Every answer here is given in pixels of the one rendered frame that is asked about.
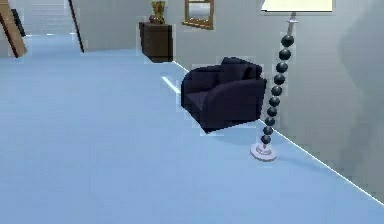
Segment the dark brown chest of drawers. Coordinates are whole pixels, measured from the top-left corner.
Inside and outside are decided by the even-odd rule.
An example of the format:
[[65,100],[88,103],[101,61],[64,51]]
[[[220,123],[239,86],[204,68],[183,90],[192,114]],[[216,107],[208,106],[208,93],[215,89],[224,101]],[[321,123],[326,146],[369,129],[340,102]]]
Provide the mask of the dark brown chest of drawers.
[[142,53],[154,63],[173,61],[172,26],[139,23]]

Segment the dark navy cushion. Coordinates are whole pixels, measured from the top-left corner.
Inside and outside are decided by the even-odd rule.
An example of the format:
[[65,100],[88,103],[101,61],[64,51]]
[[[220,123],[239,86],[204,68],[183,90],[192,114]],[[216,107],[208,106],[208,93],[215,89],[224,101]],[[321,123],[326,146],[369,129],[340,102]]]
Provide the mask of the dark navy cushion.
[[218,75],[220,84],[259,79],[262,73],[262,67],[236,57],[225,57],[221,63],[221,71]]

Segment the beaded black floor lamp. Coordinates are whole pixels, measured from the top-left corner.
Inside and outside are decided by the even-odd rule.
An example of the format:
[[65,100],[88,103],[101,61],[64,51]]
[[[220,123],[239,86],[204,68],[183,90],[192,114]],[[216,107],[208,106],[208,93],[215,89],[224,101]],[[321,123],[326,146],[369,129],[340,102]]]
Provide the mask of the beaded black floor lamp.
[[275,66],[277,74],[273,77],[272,96],[268,100],[267,117],[264,119],[263,136],[258,143],[251,146],[251,155],[260,161],[271,162],[277,158],[276,152],[271,146],[272,134],[274,132],[275,117],[278,114],[280,96],[283,92],[282,85],[286,81],[285,73],[288,71],[287,61],[292,56],[290,47],[295,43],[293,35],[294,25],[298,23],[298,13],[331,13],[334,0],[264,0],[261,11],[266,13],[289,13],[287,20],[288,27],[286,34],[281,38],[282,48],[278,57],[280,61]]

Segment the gold vase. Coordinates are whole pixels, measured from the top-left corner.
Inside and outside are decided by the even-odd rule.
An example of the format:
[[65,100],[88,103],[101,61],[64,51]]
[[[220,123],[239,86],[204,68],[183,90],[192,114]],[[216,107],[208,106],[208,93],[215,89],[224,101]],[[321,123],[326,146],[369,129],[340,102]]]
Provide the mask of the gold vase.
[[149,17],[149,21],[155,24],[164,24],[164,11],[165,11],[165,2],[164,1],[152,1],[151,7],[153,14]]

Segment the brown wooden door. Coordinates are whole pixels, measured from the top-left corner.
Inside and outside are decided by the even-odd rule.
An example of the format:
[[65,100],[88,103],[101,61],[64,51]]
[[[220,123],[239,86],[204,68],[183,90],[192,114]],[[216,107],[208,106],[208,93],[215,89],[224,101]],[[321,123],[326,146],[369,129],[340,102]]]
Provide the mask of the brown wooden door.
[[8,0],[0,0],[0,24],[3,27],[5,36],[16,58],[27,53],[23,37],[14,21],[14,16]]

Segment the wooden framed wall picture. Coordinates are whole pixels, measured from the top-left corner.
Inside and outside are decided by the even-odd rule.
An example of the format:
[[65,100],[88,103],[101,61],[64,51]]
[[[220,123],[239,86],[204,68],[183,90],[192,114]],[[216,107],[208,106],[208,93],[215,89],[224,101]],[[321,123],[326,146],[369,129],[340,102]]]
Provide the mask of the wooden framed wall picture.
[[184,6],[183,25],[204,30],[214,28],[214,0],[184,0]]

